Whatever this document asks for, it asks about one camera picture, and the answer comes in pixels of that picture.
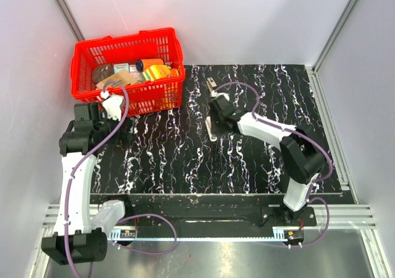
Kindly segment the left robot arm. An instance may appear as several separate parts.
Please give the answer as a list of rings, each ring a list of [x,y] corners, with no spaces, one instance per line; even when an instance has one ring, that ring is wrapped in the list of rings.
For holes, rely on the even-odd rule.
[[[134,212],[124,196],[105,201],[95,216],[89,209],[98,150],[119,142],[124,105],[122,96],[101,104],[76,104],[74,119],[59,140],[63,175],[60,206],[52,236],[42,239],[41,249],[61,266],[71,261],[102,261],[116,224],[125,226],[133,220]]]

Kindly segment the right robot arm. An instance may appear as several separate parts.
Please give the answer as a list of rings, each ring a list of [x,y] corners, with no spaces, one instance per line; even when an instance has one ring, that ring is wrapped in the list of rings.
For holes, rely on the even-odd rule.
[[[305,124],[286,125],[262,117],[245,109],[238,109],[226,93],[211,93],[209,115],[205,120],[212,142],[219,135],[238,133],[253,137],[278,149],[289,176],[283,198],[281,220],[294,226],[303,218],[302,210],[308,203],[314,180],[330,163],[328,153],[315,141],[314,129]]]

